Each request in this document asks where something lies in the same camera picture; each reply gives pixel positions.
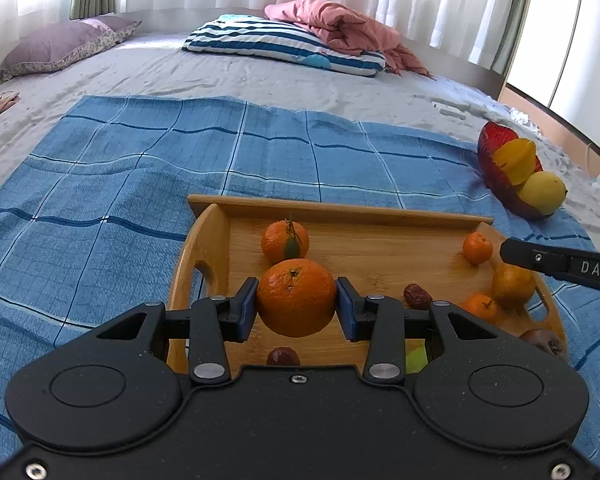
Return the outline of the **grey bed sheet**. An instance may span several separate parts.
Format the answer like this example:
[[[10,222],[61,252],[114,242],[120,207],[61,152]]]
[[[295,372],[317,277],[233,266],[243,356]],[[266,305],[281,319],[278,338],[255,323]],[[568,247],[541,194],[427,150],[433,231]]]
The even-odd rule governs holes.
[[[535,140],[543,166],[568,188],[566,211],[600,251],[600,194],[580,164],[544,136],[515,124],[507,107],[443,76],[362,77],[240,55],[183,50],[181,34],[143,34],[52,74],[0,84],[18,103],[0,115],[0,185],[82,96],[232,96],[263,106],[319,110],[362,122],[477,139],[488,120]]]

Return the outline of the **blue checked blanket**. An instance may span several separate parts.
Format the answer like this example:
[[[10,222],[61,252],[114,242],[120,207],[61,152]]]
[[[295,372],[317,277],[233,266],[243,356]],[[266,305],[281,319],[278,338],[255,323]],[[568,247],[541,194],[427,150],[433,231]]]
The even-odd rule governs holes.
[[[507,236],[593,248],[567,211],[538,222],[507,211],[470,142],[231,98],[87,96],[0,188],[0,463],[19,446],[9,379],[166,299],[194,221],[190,194],[476,214]]]

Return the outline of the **small mandarin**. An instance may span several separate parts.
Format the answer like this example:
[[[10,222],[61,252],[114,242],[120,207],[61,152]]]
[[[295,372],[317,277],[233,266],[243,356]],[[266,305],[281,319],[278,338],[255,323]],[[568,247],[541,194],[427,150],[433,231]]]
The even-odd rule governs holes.
[[[493,255],[491,241],[479,232],[468,234],[462,245],[464,258],[473,266],[481,266],[488,262]]]

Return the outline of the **medium mandarin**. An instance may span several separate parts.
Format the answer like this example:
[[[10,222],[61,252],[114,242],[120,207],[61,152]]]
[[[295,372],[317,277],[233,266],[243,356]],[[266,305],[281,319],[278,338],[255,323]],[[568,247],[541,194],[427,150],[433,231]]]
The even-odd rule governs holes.
[[[490,296],[475,294],[468,297],[461,305],[466,312],[475,315],[476,318],[491,324],[500,322],[502,309],[500,305]]]

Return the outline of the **red jujube date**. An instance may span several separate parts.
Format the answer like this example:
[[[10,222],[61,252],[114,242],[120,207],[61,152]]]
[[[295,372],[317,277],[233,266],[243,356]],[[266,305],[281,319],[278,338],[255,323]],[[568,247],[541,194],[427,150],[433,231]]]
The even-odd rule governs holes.
[[[272,366],[299,366],[301,362],[298,353],[293,348],[278,347],[268,354],[266,364]]]
[[[430,293],[416,283],[405,286],[403,297],[407,307],[415,310],[428,310],[434,301]]]

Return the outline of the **yellow mango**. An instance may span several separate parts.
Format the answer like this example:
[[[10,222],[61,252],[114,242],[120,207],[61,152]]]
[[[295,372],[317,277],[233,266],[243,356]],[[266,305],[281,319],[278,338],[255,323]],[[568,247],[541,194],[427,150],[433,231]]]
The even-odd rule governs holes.
[[[562,206],[567,188],[557,174],[538,171],[518,188],[517,196],[543,216],[550,216]]]

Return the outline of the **blue white striped pillow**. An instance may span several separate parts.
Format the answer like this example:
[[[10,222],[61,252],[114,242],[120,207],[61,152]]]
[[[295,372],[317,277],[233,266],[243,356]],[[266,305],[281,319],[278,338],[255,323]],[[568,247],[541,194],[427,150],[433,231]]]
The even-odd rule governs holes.
[[[204,23],[187,36],[182,49],[270,58],[364,77],[376,76],[386,69],[382,53],[341,53],[299,25],[242,14],[223,14]]]

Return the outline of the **yellow-orange citrus on tray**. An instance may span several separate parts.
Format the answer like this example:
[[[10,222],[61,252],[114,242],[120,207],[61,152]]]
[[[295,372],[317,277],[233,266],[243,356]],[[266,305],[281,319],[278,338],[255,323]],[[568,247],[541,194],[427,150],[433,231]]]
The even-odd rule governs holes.
[[[524,307],[535,293],[533,273],[508,263],[499,264],[492,276],[492,298],[503,308]]]

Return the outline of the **purple pillow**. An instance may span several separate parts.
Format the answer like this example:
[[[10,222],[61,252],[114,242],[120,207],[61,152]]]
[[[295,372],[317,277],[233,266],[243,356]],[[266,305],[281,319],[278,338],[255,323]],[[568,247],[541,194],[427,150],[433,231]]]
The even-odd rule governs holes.
[[[59,72],[122,44],[142,24],[114,14],[53,24],[32,32],[6,56],[1,80]]]

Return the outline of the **front green apple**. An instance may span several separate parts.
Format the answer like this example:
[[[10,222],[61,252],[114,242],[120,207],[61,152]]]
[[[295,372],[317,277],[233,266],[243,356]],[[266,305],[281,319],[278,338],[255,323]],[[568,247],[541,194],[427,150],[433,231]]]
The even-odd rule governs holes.
[[[405,373],[417,374],[428,363],[425,341],[407,339],[405,341]]]

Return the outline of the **right green drape curtain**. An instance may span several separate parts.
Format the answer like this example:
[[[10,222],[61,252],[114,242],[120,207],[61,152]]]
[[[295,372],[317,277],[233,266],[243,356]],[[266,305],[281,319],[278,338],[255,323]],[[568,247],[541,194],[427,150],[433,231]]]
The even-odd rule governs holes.
[[[506,76],[513,64],[519,38],[524,29],[530,0],[512,0],[507,13],[504,32],[496,50],[490,70]]]

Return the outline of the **wooden serving tray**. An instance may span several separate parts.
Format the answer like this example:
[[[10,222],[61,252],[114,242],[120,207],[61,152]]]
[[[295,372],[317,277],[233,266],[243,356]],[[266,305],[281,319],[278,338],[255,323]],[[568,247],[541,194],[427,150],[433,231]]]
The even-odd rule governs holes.
[[[492,219],[469,214],[199,194],[187,200],[196,220],[174,271],[170,310],[186,309],[194,301],[190,298],[196,269],[211,295],[234,296],[246,278],[260,278],[270,266],[261,252],[262,233],[289,215],[309,233],[309,259],[334,278],[348,278],[361,296],[379,292],[401,301],[410,283],[419,284],[434,299],[458,305],[476,292],[487,294],[506,239],[491,226]],[[465,237],[474,231],[494,247],[489,263],[482,266],[472,266],[460,252]],[[566,348],[552,293],[539,273],[533,277],[544,318],[535,321],[523,307],[505,312],[498,327],[514,336],[532,328],[551,330]],[[278,347],[296,350],[303,365],[355,364],[362,370],[368,343],[347,342],[336,316],[324,330],[306,338],[277,335],[256,318],[248,341],[225,344],[230,374],[235,377],[242,365],[265,364]]]

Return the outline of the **red glass fruit bowl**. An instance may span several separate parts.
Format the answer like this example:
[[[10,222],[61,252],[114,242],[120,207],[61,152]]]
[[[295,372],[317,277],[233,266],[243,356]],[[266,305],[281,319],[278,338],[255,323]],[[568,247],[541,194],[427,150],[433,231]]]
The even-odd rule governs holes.
[[[527,220],[546,218],[518,196],[521,185],[543,170],[533,141],[521,138],[511,128],[487,122],[480,131],[477,150],[483,181],[506,209]]]

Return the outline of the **leafy mandarin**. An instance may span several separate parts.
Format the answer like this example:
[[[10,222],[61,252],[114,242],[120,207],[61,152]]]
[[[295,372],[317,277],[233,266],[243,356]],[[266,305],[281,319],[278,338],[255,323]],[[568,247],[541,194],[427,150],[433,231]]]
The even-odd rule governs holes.
[[[309,248],[308,231],[301,223],[289,219],[271,223],[261,236],[261,250],[272,264],[304,258]]]

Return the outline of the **large orange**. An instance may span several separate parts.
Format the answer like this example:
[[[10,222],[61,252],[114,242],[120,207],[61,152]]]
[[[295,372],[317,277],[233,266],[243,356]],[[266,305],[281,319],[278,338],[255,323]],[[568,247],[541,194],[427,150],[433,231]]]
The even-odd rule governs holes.
[[[263,273],[257,287],[258,313],[274,333],[302,338],[325,328],[335,313],[336,282],[309,259],[290,259]]]

